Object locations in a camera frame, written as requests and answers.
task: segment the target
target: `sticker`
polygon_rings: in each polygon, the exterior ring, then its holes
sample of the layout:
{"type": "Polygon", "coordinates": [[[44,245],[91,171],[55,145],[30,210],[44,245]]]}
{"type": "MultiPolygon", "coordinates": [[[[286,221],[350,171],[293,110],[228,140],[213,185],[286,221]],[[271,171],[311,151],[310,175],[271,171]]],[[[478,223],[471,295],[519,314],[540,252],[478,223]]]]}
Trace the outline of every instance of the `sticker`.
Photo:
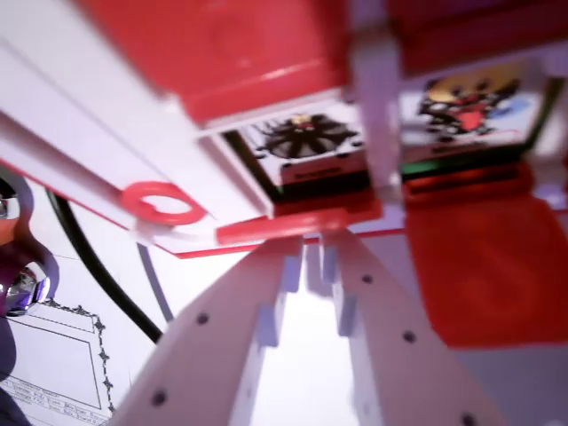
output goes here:
{"type": "Polygon", "coordinates": [[[332,101],[236,129],[256,164],[275,186],[329,178],[367,168],[350,159],[363,151],[356,106],[332,101]]]}
{"type": "Polygon", "coordinates": [[[537,62],[525,61],[405,88],[399,99],[403,161],[523,144],[542,106],[546,81],[537,62]]]}

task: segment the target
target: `red ring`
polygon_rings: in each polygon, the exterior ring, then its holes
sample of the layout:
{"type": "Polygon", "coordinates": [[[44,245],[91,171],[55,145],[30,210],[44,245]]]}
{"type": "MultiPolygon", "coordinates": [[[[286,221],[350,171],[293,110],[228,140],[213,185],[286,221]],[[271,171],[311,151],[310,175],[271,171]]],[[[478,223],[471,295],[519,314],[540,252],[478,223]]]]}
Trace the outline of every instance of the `red ring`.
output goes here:
{"type": "Polygon", "coordinates": [[[189,195],[177,186],[163,182],[137,182],[130,185],[121,193],[121,204],[133,215],[161,225],[194,224],[207,215],[207,211],[189,195]],[[144,197],[151,195],[175,198],[188,204],[191,209],[184,213],[163,213],[156,210],[149,202],[144,201],[144,197]]]}

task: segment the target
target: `spider sticker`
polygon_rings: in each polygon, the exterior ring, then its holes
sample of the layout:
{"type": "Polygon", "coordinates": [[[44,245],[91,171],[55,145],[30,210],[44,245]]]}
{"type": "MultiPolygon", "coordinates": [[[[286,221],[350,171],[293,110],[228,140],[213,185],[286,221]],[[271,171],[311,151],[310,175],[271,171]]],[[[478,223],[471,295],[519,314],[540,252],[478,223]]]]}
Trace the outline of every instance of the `spider sticker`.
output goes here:
{"type": "Polygon", "coordinates": [[[330,100],[237,129],[253,171],[276,187],[365,170],[359,110],[330,100]]]}
{"type": "MultiPolygon", "coordinates": [[[[288,160],[332,153],[343,142],[359,135],[324,114],[296,114],[284,122],[273,126],[266,122],[264,129],[259,126],[256,129],[266,136],[265,144],[256,149],[260,152],[256,156],[259,160],[266,157],[264,152],[288,160]]],[[[354,141],[351,145],[361,143],[354,141]]]]}

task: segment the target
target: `black cable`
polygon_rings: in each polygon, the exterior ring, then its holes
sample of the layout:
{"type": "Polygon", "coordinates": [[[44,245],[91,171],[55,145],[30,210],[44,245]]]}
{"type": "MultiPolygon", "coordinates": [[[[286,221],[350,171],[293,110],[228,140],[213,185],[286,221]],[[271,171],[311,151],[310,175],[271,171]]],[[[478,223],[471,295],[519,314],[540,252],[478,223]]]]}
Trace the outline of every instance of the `black cable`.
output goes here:
{"type": "Polygon", "coordinates": [[[171,309],[168,305],[168,301],[166,300],[166,296],[163,294],[162,286],[160,285],[160,280],[158,280],[154,265],[152,264],[152,258],[150,257],[148,247],[140,243],[137,245],[138,253],[140,254],[140,260],[142,261],[142,265],[144,266],[144,270],[146,271],[146,277],[148,277],[148,281],[150,281],[150,287],[152,287],[156,302],[158,302],[158,306],[160,306],[163,318],[165,318],[167,322],[170,322],[174,319],[174,315],[171,313],[171,309]]]}
{"type": "Polygon", "coordinates": [[[108,273],[105,266],[100,262],[81,230],[81,226],[77,223],[77,219],[68,201],[48,189],[46,189],[46,192],[63,231],[65,231],[77,255],[79,255],[79,258],[83,261],[92,277],[122,312],[124,312],[152,342],[157,343],[160,337],[162,337],[162,331],[136,306],[136,304],[134,304],[134,302],[132,302],[128,295],[124,293],[121,287],[116,283],[111,274],[108,273]]]}

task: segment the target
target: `cartoon character sticker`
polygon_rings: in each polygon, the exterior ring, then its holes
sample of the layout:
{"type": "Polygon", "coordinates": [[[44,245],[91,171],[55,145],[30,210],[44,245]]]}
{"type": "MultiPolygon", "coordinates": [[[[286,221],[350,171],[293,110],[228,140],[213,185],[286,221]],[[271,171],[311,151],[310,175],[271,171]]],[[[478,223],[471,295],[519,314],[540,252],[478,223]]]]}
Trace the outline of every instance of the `cartoon character sticker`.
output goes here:
{"type": "Polygon", "coordinates": [[[517,62],[429,80],[419,98],[403,92],[404,160],[522,143],[544,82],[536,64],[517,62]]]}

